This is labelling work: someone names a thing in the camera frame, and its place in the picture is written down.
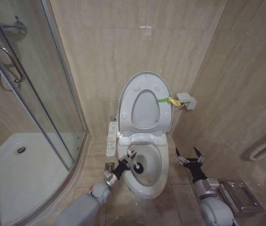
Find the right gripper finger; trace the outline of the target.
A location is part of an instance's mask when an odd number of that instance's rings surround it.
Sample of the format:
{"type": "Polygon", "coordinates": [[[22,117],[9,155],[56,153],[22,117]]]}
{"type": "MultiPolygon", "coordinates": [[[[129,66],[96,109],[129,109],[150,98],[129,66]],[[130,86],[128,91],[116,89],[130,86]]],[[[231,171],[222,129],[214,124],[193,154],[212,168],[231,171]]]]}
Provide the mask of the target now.
{"type": "Polygon", "coordinates": [[[205,159],[205,156],[202,155],[201,152],[196,147],[194,147],[194,151],[195,151],[195,153],[196,153],[196,155],[198,157],[197,162],[203,163],[203,161],[205,159]]]}
{"type": "Polygon", "coordinates": [[[179,150],[176,148],[176,160],[179,164],[185,166],[188,163],[188,160],[182,157],[179,153],[179,150]]]}

